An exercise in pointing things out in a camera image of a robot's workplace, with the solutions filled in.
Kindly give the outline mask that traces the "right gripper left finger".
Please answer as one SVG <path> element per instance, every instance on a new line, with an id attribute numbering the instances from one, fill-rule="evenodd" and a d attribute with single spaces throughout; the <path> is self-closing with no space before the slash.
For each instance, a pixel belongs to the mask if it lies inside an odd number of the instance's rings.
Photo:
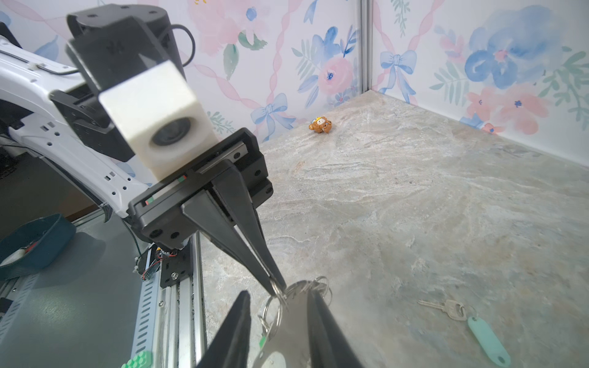
<path id="1" fill-rule="evenodd" d="M 197 368 L 247 367 L 251 330 L 251 297 L 241 291 Z"/>

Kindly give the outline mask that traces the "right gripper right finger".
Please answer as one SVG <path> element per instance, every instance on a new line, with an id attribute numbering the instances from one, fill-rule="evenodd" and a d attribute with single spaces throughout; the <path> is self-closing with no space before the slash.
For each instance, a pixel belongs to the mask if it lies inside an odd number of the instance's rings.
<path id="1" fill-rule="evenodd" d="M 311 367 L 362 367 L 324 299 L 311 290 L 307 301 Z"/>

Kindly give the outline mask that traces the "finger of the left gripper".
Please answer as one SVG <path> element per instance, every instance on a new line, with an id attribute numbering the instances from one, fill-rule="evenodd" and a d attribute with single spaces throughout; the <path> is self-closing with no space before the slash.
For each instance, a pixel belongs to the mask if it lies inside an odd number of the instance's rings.
<path id="1" fill-rule="evenodd" d="M 181 209 L 217 248 L 243 265 L 270 295 L 275 296 L 270 276 L 207 191 L 188 199 Z"/>
<path id="2" fill-rule="evenodd" d="M 223 161 L 222 166 L 224 170 L 212 181 L 213 189 L 241 232 L 237 235 L 238 244 L 228 248 L 267 291 L 284 291 L 285 279 L 267 247 L 242 174 L 228 160 Z"/>

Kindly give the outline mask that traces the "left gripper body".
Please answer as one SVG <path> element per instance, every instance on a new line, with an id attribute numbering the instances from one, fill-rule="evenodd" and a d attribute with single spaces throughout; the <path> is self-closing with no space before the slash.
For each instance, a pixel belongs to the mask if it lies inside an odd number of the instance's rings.
<path id="1" fill-rule="evenodd" d="M 72 35 L 66 46 L 67 56 L 84 84 L 72 92 L 55 91 L 51 100 L 84 145 L 119 161 L 137 159 L 142 164 L 98 96 L 165 61 L 173 62 L 186 81 L 174 25 L 159 7 L 116 4 L 71 13 L 66 22 Z M 171 123 L 156 134 L 155 141 L 159 145 L 171 144 L 187 131 L 186 122 Z M 225 160 L 242 174 L 256 209 L 272 195 L 257 139 L 249 130 L 241 129 L 163 181 L 154 177 L 152 187 L 130 201 L 128 211 L 139 233 L 167 248 L 179 248 L 185 238 L 199 231 L 184 216 L 181 205 L 207 191 L 240 234 L 213 189 L 212 181 L 224 170 Z"/>

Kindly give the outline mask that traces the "silver key with teal tag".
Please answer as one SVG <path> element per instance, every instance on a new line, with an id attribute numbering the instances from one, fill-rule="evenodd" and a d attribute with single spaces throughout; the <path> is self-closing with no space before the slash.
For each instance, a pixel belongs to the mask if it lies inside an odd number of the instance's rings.
<path id="1" fill-rule="evenodd" d="M 465 304 L 452 299 L 442 302 L 418 300 L 417 303 L 426 308 L 442 311 L 452 320 L 466 322 L 472 335 L 491 362 L 498 367 L 511 366 L 512 360 L 507 349 L 490 325 L 478 315 L 474 307 L 468 308 Z"/>

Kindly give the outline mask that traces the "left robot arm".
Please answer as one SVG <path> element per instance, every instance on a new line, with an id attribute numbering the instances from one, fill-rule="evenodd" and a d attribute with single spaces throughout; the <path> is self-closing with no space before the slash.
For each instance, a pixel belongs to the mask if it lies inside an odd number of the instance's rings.
<path id="1" fill-rule="evenodd" d="M 285 280 L 257 208 L 273 193 L 247 129 L 225 139 L 188 85 L 167 12 L 98 6 L 66 18 L 70 65 L 1 36 L 1 125 L 145 242 L 204 234 L 276 295 Z"/>

